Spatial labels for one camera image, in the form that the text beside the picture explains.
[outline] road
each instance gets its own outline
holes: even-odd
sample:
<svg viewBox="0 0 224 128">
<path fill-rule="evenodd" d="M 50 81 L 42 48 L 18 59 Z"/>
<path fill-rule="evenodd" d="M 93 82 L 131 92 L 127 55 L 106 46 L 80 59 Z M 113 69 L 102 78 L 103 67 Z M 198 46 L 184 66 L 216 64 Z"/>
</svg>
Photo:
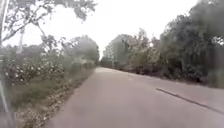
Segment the road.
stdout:
<svg viewBox="0 0 224 128">
<path fill-rule="evenodd" d="M 224 91 L 97 68 L 49 128 L 224 128 Z"/>
</svg>

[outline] green foliage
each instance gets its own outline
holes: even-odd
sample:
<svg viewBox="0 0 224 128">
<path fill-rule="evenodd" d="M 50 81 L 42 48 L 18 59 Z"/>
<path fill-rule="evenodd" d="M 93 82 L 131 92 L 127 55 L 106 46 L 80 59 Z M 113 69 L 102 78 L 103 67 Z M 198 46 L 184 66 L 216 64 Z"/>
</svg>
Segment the green foliage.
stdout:
<svg viewBox="0 0 224 128">
<path fill-rule="evenodd" d="M 189 15 L 179 15 L 171 21 L 160 39 L 148 39 L 143 29 L 136 36 L 119 35 L 106 47 L 101 64 L 221 87 L 223 8 L 222 0 L 201 1 Z"/>
<path fill-rule="evenodd" d="M 95 11 L 96 4 L 92 0 L 10 0 L 6 23 L 4 28 L 5 37 L 3 41 L 10 39 L 16 33 L 24 33 L 27 25 L 32 24 L 41 29 L 46 18 L 55 12 L 55 7 L 62 5 L 72 8 L 77 18 L 85 21 L 87 13 Z"/>
</svg>

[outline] sky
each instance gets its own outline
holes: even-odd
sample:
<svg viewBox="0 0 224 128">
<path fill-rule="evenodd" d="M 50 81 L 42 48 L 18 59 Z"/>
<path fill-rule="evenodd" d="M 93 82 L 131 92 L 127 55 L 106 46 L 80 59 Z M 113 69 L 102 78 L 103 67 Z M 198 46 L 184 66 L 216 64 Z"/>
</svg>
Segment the sky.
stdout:
<svg viewBox="0 0 224 128">
<path fill-rule="evenodd" d="M 47 34 L 56 37 L 88 35 L 99 45 L 102 52 L 118 34 L 137 34 L 143 28 L 148 37 L 159 37 L 168 22 L 179 14 L 187 14 L 197 0 L 95 0 L 96 11 L 90 13 L 85 22 L 76 18 L 72 9 L 57 7 L 51 20 L 42 25 Z M 23 42 L 40 44 L 38 28 L 28 26 Z M 18 44 L 15 36 L 6 44 Z"/>
</svg>

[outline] tree canopy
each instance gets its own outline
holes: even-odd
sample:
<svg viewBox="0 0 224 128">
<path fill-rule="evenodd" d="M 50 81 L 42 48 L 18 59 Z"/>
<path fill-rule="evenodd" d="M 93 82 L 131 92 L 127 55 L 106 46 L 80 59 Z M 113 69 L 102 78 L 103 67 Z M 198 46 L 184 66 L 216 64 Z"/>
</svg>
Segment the tree canopy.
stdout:
<svg viewBox="0 0 224 128">
<path fill-rule="evenodd" d="M 125 71 L 220 87 L 224 69 L 223 9 L 222 0 L 202 0 L 188 15 L 179 15 L 169 22 L 159 39 L 149 39 L 143 29 L 135 36 L 118 35 L 106 47 L 101 63 Z"/>
</svg>

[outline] tree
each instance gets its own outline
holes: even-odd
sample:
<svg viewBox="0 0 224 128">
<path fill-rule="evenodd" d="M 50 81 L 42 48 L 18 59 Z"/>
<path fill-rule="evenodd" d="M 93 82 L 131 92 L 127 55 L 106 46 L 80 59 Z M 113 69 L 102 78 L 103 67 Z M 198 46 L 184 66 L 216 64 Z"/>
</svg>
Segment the tree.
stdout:
<svg viewBox="0 0 224 128">
<path fill-rule="evenodd" d="M 29 24 L 37 26 L 44 35 L 41 24 L 44 24 L 44 19 L 54 12 L 57 5 L 72 8 L 77 18 L 86 20 L 87 13 L 95 11 L 96 4 L 92 0 L 10 0 L 4 26 L 4 32 L 7 34 L 3 41 L 10 39 L 17 32 L 24 33 Z"/>
</svg>

